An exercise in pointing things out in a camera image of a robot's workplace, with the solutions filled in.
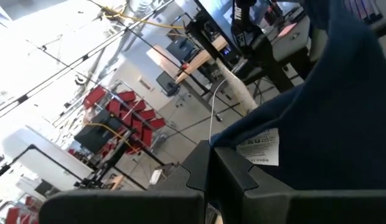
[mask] electrical cord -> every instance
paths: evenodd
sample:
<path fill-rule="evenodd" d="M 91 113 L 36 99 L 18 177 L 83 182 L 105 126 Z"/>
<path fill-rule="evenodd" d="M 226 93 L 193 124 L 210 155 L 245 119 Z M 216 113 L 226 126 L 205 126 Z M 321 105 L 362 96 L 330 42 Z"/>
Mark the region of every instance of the electrical cord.
<path fill-rule="evenodd" d="M 155 22 L 146 21 L 144 19 L 140 19 L 140 18 L 133 17 L 133 16 L 126 16 L 126 15 L 123 15 L 122 13 L 120 13 L 120 12 L 117 12 L 117 11 L 114 11 L 114 10 L 110 9 L 109 7 L 102 6 L 102 5 L 98 4 L 98 3 L 96 3 L 95 1 L 92 1 L 92 0 L 89 0 L 89 1 L 91 1 L 92 3 L 96 4 L 97 6 L 99 6 L 104 11 L 103 14 L 107 18 L 114 18 L 114 19 L 116 19 L 117 17 L 119 17 L 119 18 L 123 18 L 123 19 L 132 19 L 134 21 L 139 21 L 139 22 L 143 22 L 143 23 L 146 23 L 146 24 L 151 24 L 153 26 L 158 26 L 158 27 L 162 27 L 162 28 L 185 29 L 184 27 L 181 27 L 181 26 L 169 26 L 169 25 L 158 24 L 158 23 L 155 23 Z M 114 14 L 114 16 L 106 15 L 106 12 L 110 12 L 110 13 Z"/>
<path fill-rule="evenodd" d="M 211 134 L 212 134 L 212 120 L 214 119 L 214 104 L 215 104 L 215 94 L 217 94 L 217 91 L 219 89 L 219 87 L 224 84 L 224 82 L 226 82 L 226 80 L 222 81 L 219 86 L 215 89 L 214 91 L 214 97 L 212 97 L 212 107 L 211 107 L 211 119 L 210 119 L 210 136 L 208 138 L 210 144 L 211 144 Z"/>

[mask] navy blue fabric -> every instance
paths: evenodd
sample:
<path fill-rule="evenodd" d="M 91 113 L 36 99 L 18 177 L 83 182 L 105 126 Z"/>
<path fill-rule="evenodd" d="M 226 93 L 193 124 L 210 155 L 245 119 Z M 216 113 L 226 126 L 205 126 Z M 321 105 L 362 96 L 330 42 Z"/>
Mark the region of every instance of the navy blue fabric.
<path fill-rule="evenodd" d="M 376 36 L 341 0 L 304 5 L 327 30 L 322 57 L 304 84 L 212 138 L 235 147 L 278 128 L 279 163 L 259 166 L 294 189 L 386 189 L 386 60 Z"/>

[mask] white cable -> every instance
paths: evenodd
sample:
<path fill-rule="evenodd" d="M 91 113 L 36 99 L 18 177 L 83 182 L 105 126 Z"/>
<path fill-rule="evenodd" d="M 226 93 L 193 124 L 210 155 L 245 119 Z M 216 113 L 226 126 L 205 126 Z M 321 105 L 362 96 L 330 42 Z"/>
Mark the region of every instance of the white cable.
<path fill-rule="evenodd" d="M 219 87 L 225 82 L 226 80 L 222 81 L 219 86 L 215 89 L 214 95 L 212 96 L 212 107 L 211 107 L 211 119 L 210 119 L 210 137 L 208 138 L 210 144 L 211 144 L 211 134 L 212 134 L 212 120 L 214 118 L 214 104 L 215 104 L 215 94 L 217 94 L 217 91 Z"/>

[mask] tiled floor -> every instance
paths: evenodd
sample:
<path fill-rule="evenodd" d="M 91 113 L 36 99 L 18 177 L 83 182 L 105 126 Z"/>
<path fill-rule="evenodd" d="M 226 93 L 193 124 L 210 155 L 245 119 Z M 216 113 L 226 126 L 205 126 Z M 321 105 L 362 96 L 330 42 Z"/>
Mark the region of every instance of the tiled floor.
<path fill-rule="evenodd" d="M 386 55 L 386 36 L 380 39 L 380 43 Z M 286 73 L 290 78 L 296 76 L 296 72 L 291 66 L 289 66 L 289 71 Z M 203 80 L 200 74 L 194 74 L 194 76 L 205 83 L 205 80 Z M 292 82 L 294 85 L 299 85 L 303 82 L 303 80 L 300 77 L 296 77 L 292 79 Z M 199 87 L 193 83 L 191 79 L 189 79 L 189 83 L 196 90 L 199 90 Z M 253 93 L 255 85 L 251 84 L 248 86 L 248 89 Z M 262 97 L 257 96 L 255 99 L 258 105 L 279 94 L 278 90 L 265 79 L 260 82 L 260 90 L 262 92 Z M 229 89 L 226 89 L 225 91 L 230 96 L 233 96 Z M 182 89 L 181 95 L 184 93 L 186 93 L 186 90 Z M 228 103 L 228 105 L 225 105 L 220 100 L 215 99 L 214 110 L 220 112 L 219 114 L 223 121 L 218 122 L 216 119 L 213 120 L 212 134 L 219 133 L 226 127 L 238 121 L 241 116 L 237 112 L 242 113 L 239 106 L 234 107 L 235 111 L 228 109 L 229 105 L 234 105 L 236 103 L 236 99 L 232 99 L 232 101 L 230 101 L 221 93 L 217 93 L 217 96 Z M 175 104 L 178 100 L 179 98 L 175 97 L 159 112 L 169 121 L 176 123 L 176 129 L 190 140 L 186 139 L 175 130 L 165 127 L 162 131 L 167 134 L 169 138 L 159 149 L 155 150 L 158 158 L 165 163 L 182 162 L 200 140 L 208 140 L 210 136 L 210 112 L 208 112 L 195 98 L 188 96 L 185 97 L 185 101 L 180 101 L 183 105 L 176 108 Z M 137 160 L 139 163 L 134 163 L 133 168 L 129 169 L 128 173 L 131 174 L 132 178 L 136 179 L 140 184 L 147 187 L 149 185 L 151 173 L 154 168 L 158 166 L 158 164 L 147 156 L 141 156 L 141 158 L 138 158 Z M 136 187 L 133 186 L 132 183 L 129 183 L 125 189 L 136 189 Z"/>

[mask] white wall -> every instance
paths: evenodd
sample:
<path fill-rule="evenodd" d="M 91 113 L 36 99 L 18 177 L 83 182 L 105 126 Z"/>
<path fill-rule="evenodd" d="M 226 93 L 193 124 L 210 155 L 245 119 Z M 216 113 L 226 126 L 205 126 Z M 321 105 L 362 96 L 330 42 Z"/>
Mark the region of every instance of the white wall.
<path fill-rule="evenodd" d="M 153 83 L 151 79 L 148 79 L 146 74 L 143 73 L 136 64 L 130 61 L 128 58 L 120 58 L 123 60 L 120 67 L 117 69 L 113 76 L 113 81 L 116 79 L 124 80 L 137 94 L 144 97 L 144 100 L 148 102 L 155 110 L 161 109 L 167 103 L 172 100 L 172 97 L 167 97 L 161 90 L 162 88 L 157 83 Z M 148 90 L 142 84 L 139 79 L 142 78 L 152 89 Z"/>
<path fill-rule="evenodd" d="M 175 0 L 175 3 L 191 17 L 194 17 L 197 14 L 197 4 L 194 0 Z"/>
<path fill-rule="evenodd" d="M 46 198 L 35 191 L 35 188 L 38 187 L 38 184 L 37 186 L 34 186 L 34 185 L 31 185 L 30 183 L 26 182 L 24 179 L 20 178 L 19 181 L 16 182 L 16 187 L 18 187 L 20 190 L 22 190 L 23 192 L 41 200 L 41 201 L 45 201 Z"/>

